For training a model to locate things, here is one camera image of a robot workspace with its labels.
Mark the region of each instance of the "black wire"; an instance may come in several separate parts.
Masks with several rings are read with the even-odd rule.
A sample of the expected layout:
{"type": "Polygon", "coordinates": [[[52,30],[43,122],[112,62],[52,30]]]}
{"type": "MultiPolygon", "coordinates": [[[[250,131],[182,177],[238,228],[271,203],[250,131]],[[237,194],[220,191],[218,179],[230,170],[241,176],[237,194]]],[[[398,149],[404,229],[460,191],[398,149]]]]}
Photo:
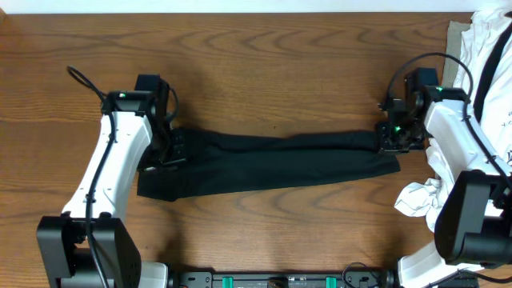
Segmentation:
{"type": "Polygon", "coordinates": [[[167,124],[170,124],[176,118],[176,116],[178,115],[178,112],[179,112],[179,100],[178,100],[178,96],[176,95],[176,91],[174,91],[173,87],[169,87],[169,90],[170,90],[170,92],[172,92],[172,94],[174,96],[174,103],[176,103],[176,107],[174,108],[173,113],[166,116],[167,124]]]}
{"type": "Polygon", "coordinates": [[[421,55],[416,56],[416,57],[412,58],[411,60],[407,61],[404,65],[402,65],[400,68],[398,68],[398,70],[394,73],[393,77],[391,78],[390,84],[387,87],[386,96],[388,98],[391,97],[391,93],[390,93],[391,88],[393,88],[393,85],[397,81],[398,77],[410,66],[410,64],[416,62],[419,59],[430,57],[430,56],[441,56],[444,58],[449,58],[449,59],[454,60],[460,66],[462,66],[462,68],[464,68],[466,73],[468,73],[468,75],[470,76],[470,89],[468,90],[467,94],[469,97],[471,97],[471,93],[473,93],[473,76],[471,75],[470,70],[466,67],[466,65],[464,65],[464,63],[462,63],[456,57],[449,55],[449,54],[441,53],[441,52],[431,52],[431,53],[421,54],[421,55]]]}
{"type": "Polygon", "coordinates": [[[346,276],[346,272],[348,271],[348,269],[349,269],[349,268],[351,268],[353,265],[356,265],[356,264],[357,264],[357,265],[361,265],[361,266],[365,267],[365,268],[368,270],[368,272],[370,272],[371,276],[372,276],[372,277],[375,279],[375,281],[377,282],[377,284],[375,284],[375,285],[373,285],[373,286],[368,286],[368,288],[375,288],[375,287],[378,287],[378,286],[380,286],[380,285],[381,285],[381,280],[380,280],[380,278],[379,278],[379,277],[377,277],[377,275],[375,275],[375,274],[374,274],[374,272],[372,272],[372,271],[371,271],[371,269],[370,269],[368,266],[366,266],[366,265],[365,265],[364,263],[362,263],[362,262],[352,262],[352,263],[351,263],[351,264],[349,264],[349,265],[348,265],[348,266],[343,270],[343,272],[342,272],[342,280],[343,280],[343,282],[344,282],[348,287],[350,287],[350,288],[355,288],[352,284],[350,284],[350,283],[346,280],[345,276],[346,276]]]}
{"type": "MultiPolygon", "coordinates": [[[[91,89],[96,93],[96,95],[100,98],[102,102],[105,101],[104,99],[104,93],[101,92],[84,74],[82,74],[80,71],[78,71],[76,68],[72,66],[67,67],[67,72],[78,81],[80,84],[84,85],[85,87],[91,89]]],[[[89,239],[89,248],[90,253],[93,258],[94,264],[96,265],[96,270],[98,271],[99,277],[102,281],[104,288],[109,288],[109,283],[105,275],[105,271],[103,270],[102,263],[99,260],[98,256],[98,250],[96,247],[96,240],[94,239],[93,233],[92,233],[92,205],[94,201],[94,192],[96,191],[96,185],[98,184],[99,176],[102,173],[102,169],[105,165],[106,159],[108,158],[109,152],[112,148],[112,145],[115,142],[115,121],[114,116],[112,115],[112,111],[106,112],[107,116],[110,120],[110,135],[109,135],[109,141],[106,145],[105,152],[103,153],[103,156],[98,164],[98,168],[96,169],[96,172],[94,173],[93,180],[90,184],[89,193],[86,195],[86,235],[89,239]]]]}
{"type": "Polygon", "coordinates": [[[480,274],[480,273],[476,273],[476,272],[473,272],[473,271],[469,271],[469,270],[464,270],[463,269],[463,270],[457,270],[457,272],[447,276],[446,278],[443,278],[441,280],[437,280],[436,282],[430,283],[426,288],[433,288],[433,287],[439,286],[439,285],[441,285],[441,284],[443,284],[445,282],[448,282],[450,280],[455,279],[456,277],[463,276],[464,274],[469,275],[469,276],[473,276],[473,277],[476,277],[476,278],[480,278],[481,280],[492,282],[492,283],[496,283],[496,284],[512,283],[512,277],[498,279],[498,278],[492,278],[492,277],[485,276],[485,275],[480,274]]]}
{"type": "Polygon", "coordinates": [[[508,186],[508,188],[512,192],[512,182],[510,182],[508,176],[505,174],[505,172],[502,170],[502,168],[494,160],[494,158],[496,156],[493,156],[493,155],[490,154],[490,152],[488,151],[486,146],[483,144],[482,140],[478,137],[478,135],[474,131],[473,126],[470,123],[470,116],[468,116],[468,114],[467,114],[467,108],[468,108],[468,105],[471,102],[471,94],[473,93],[474,80],[473,80],[473,75],[471,74],[471,71],[469,70],[469,68],[466,65],[464,65],[464,63],[462,61],[460,61],[459,59],[457,59],[456,57],[454,57],[452,55],[441,53],[441,52],[425,53],[425,54],[421,54],[419,56],[416,56],[416,57],[412,58],[411,60],[407,61],[405,64],[403,64],[400,68],[398,68],[397,72],[394,73],[393,77],[391,78],[390,84],[387,87],[386,96],[388,98],[391,98],[391,89],[393,88],[394,83],[397,81],[398,77],[413,62],[416,62],[417,60],[419,60],[421,58],[426,58],[426,57],[429,57],[429,56],[441,56],[441,57],[444,57],[444,58],[452,59],[457,64],[459,64],[464,69],[464,71],[468,74],[468,76],[470,78],[470,88],[468,89],[467,98],[464,100],[464,107],[462,109],[462,117],[464,118],[464,123],[467,125],[467,128],[470,131],[471,136],[473,136],[473,138],[476,141],[476,143],[478,144],[478,146],[480,146],[480,149],[482,149],[482,152],[487,157],[487,159],[490,162],[490,164],[496,169],[496,171],[501,176],[502,180],[505,182],[505,184],[508,186]]]}
{"type": "Polygon", "coordinates": [[[66,68],[66,71],[78,83],[80,83],[80,84],[84,85],[85,87],[87,87],[88,89],[91,89],[92,91],[94,91],[102,102],[105,101],[106,94],[101,92],[100,89],[98,89],[95,84],[93,84],[84,74],[82,74],[82,72],[78,71],[78,69],[74,68],[73,66],[68,66],[66,68]]]}

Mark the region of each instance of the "black pants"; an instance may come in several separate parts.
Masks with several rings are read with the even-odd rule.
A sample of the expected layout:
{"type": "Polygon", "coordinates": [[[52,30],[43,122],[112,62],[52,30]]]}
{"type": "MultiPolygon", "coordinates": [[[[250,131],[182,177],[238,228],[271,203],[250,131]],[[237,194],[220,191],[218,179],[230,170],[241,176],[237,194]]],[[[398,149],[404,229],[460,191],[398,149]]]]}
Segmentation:
{"type": "Polygon", "coordinates": [[[187,164],[141,172],[138,195],[178,198],[312,186],[400,171],[395,156],[377,154],[374,132],[303,134],[292,138],[183,129],[187,164]]]}

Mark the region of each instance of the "wooden table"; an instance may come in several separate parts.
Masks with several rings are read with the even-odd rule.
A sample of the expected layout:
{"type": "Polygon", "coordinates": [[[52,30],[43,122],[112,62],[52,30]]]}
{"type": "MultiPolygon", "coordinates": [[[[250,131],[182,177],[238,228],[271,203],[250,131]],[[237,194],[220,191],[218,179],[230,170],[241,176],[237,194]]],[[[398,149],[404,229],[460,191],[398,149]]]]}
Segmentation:
{"type": "MultiPolygon", "coordinates": [[[[98,138],[98,99],[66,65],[107,91],[160,73],[181,99],[179,125],[283,137],[372,130],[392,73],[444,51],[449,20],[470,15],[8,16],[0,25],[0,286],[48,285],[36,226],[70,199],[98,138]]],[[[419,65],[441,71],[443,60],[419,65]]],[[[392,266],[432,239],[424,218],[393,204],[405,185],[434,173],[424,153],[399,161],[402,172],[378,178],[176,202],[137,197],[134,187],[126,226],[144,260],[177,269],[392,266]]]]}

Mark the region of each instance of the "white cloth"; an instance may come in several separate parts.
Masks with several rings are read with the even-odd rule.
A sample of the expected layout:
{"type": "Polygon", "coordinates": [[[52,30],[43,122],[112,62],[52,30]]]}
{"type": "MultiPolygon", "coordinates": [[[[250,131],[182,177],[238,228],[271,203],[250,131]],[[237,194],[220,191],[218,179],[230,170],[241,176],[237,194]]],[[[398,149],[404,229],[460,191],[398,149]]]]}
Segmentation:
{"type": "MultiPolygon", "coordinates": [[[[508,10],[480,11],[473,14],[470,29],[462,32],[461,61],[470,69],[474,79],[471,100],[474,100],[478,82],[486,61],[499,36],[512,19],[505,17],[508,10]]],[[[512,164],[512,37],[505,45],[502,58],[494,73],[487,93],[480,125],[490,143],[505,161],[512,164]]],[[[469,89],[469,77],[459,67],[454,87],[469,89]]],[[[436,179],[426,183],[411,183],[406,186],[394,207],[411,217],[426,216],[426,223],[434,232],[435,222],[442,206],[454,186],[454,177],[441,149],[434,139],[426,150],[429,165],[436,173],[436,179]]]]}

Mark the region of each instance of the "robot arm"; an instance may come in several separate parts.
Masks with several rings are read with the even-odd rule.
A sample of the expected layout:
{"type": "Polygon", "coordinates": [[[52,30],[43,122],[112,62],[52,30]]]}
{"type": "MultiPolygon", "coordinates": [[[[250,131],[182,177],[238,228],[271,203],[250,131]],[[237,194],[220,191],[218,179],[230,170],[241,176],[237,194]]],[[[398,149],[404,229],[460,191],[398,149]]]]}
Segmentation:
{"type": "MultiPolygon", "coordinates": [[[[420,68],[406,76],[406,100],[388,100],[389,122],[380,123],[382,152],[421,149],[424,137],[438,142],[456,179],[436,222],[434,241],[398,262],[404,287],[436,286],[460,270],[494,268],[512,260],[510,200],[499,172],[486,158],[463,115],[461,89],[437,86],[435,70],[420,68]],[[502,210],[496,217],[496,209],[502,210]]],[[[475,134],[491,155],[497,155],[474,117],[467,115],[475,134]]],[[[496,164],[508,176],[512,167],[500,157],[496,164]]]]}
{"type": "Polygon", "coordinates": [[[50,287],[103,287],[91,250],[77,248],[76,244],[86,238],[87,193],[110,140],[109,113],[116,129],[115,141],[96,181],[91,204],[92,235],[99,261],[110,287],[167,288],[169,280],[172,286],[166,265],[141,261],[122,223],[137,169],[185,161],[179,142],[182,138],[170,130],[172,117],[166,113],[170,91],[175,96],[159,76],[139,75],[135,91],[114,91],[106,96],[98,144],[80,186],[61,216],[45,216],[38,226],[38,244],[50,287]]]}
{"type": "MultiPolygon", "coordinates": [[[[113,112],[116,125],[116,142],[105,162],[94,193],[92,217],[99,218],[108,213],[113,218],[124,221],[126,200],[141,156],[150,145],[153,133],[147,116],[137,116],[135,112],[113,112]]],[[[96,149],[87,167],[87,171],[71,200],[64,206],[63,214],[72,218],[86,216],[86,194],[101,157],[106,149],[110,135],[110,120],[103,116],[102,128],[96,149]]]]}

